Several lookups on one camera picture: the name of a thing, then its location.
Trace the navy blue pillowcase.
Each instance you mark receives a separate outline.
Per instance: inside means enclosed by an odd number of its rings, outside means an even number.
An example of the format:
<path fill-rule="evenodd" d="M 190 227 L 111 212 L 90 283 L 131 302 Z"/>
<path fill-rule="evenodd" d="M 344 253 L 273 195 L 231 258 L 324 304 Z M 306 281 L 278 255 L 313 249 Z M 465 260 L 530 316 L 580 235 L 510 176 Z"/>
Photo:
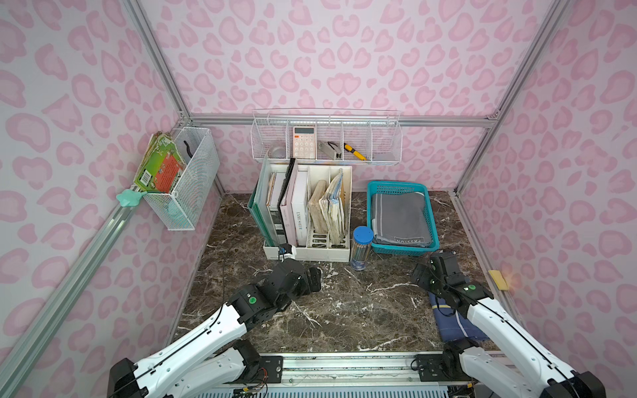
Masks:
<path fill-rule="evenodd" d="M 486 341 L 489 337 L 469 320 L 453 310 L 442 298 L 429 294 L 432 312 L 444 343 L 470 338 L 474 341 Z"/>

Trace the grey pillowcase with white stripe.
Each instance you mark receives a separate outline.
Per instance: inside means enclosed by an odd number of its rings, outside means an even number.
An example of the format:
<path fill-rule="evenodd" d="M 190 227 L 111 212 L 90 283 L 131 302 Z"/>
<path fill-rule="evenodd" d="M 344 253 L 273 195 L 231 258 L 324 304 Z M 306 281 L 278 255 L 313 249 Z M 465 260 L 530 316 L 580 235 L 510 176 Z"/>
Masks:
<path fill-rule="evenodd" d="M 374 241 L 381 245 L 428 247 L 432 243 L 422 192 L 372 196 Z"/>

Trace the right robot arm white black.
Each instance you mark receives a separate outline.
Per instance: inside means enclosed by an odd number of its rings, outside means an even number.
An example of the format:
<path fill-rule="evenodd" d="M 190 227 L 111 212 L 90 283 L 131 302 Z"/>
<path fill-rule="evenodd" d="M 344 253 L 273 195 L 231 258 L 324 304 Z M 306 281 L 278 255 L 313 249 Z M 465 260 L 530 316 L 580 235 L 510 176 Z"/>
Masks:
<path fill-rule="evenodd" d="M 447 343 L 441 371 L 451 380 L 467 376 L 500 397 L 605 397 L 602 381 L 579 372 L 542 346 L 517 323 L 494 295 L 460 271 L 456 254 L 439 250 L 418 263 L 411 283 L 443 299 L 495 343 L 517 370 L 492 358 L 470 338 Z"/>

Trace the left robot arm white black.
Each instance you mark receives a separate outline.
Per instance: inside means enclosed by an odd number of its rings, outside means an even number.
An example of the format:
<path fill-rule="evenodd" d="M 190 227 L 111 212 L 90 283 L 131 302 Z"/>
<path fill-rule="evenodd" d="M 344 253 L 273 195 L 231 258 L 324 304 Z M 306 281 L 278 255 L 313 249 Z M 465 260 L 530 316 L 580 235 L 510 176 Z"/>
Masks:
<path fill-rule="evenodd" d="M 134 363 L 112 366 L 109 397 L 192 397 L 219 384 L 250 380 L 260 356 L 243 336 L 321 289 L 320 268 L 294 259 L 276 264 L 263 279 L 242 286 L 209 319 L 166 348 Z"/>

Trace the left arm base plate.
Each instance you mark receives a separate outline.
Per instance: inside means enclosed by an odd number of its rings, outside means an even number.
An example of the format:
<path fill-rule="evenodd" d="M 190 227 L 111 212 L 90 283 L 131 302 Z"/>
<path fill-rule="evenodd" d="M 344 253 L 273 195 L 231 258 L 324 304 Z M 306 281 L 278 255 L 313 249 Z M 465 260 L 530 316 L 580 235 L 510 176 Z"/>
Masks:
<path fill-rule="evenodd" d="M 268 385 L 280 384 L 283 370 L 284 358 L 282 356 L 262 356 L 253 381 L 265 381 Z"/>

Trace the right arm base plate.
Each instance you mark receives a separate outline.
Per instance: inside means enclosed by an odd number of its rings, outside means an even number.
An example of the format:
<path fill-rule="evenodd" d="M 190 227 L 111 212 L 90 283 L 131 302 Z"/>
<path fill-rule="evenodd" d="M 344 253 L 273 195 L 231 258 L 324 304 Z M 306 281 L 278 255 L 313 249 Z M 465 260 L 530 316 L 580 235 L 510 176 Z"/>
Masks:
<path fill-rule="evenodd" d="M 453 373 L 446 365 L 444 354 L 418 354 L 411 361 L 410 368 L 418 373 L 421 382 L 461 381 L 462 377 Z"/>

